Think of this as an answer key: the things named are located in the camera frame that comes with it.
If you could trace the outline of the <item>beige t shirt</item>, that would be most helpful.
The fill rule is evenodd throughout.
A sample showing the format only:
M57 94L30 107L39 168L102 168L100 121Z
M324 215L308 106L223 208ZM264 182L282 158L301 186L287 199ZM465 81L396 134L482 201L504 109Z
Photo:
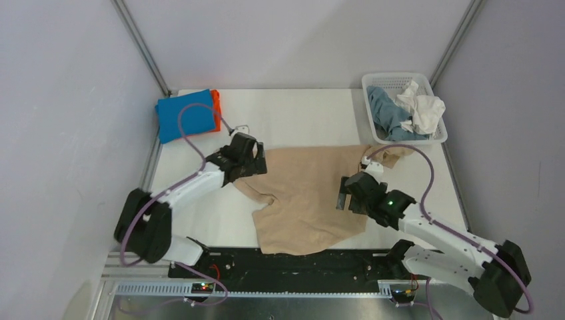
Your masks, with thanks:
M253 212L264 254L309 255L363 233L364 215L336 208L340 180L360 171L363 157L392 169L412 150L349 145L266 151L267 173L237 179L235 187L264 208Z

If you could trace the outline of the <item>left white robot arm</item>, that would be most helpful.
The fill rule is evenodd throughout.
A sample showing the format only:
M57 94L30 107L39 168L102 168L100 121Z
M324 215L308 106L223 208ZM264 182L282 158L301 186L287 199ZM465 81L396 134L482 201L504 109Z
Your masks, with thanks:
M240 178L263 175L268 169L264 144L241 131L232 132L228 145L202 160L193 174L158 193L137 188L128 194L114 231L123 265L130 265L125 260L129 251L137 255L138 262L183 264L193 277L209 272L211 261L203 255L203 245L190 237L173 235L175 217L195 200Z

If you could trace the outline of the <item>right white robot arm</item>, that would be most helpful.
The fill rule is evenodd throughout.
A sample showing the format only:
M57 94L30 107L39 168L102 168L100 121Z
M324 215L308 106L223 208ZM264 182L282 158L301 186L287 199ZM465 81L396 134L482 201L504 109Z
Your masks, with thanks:
M393 277L401 279L412 273L437 279L470 294L481 307L501 318L518 310L532 278L517 244L509 240L497 244L427 218L413 197L389 191L386 183L365 172L342 177L338 209L344 209L346 196L350 197L349 211L432 245L425 249L412 241L398 241L389 251L386 265Z

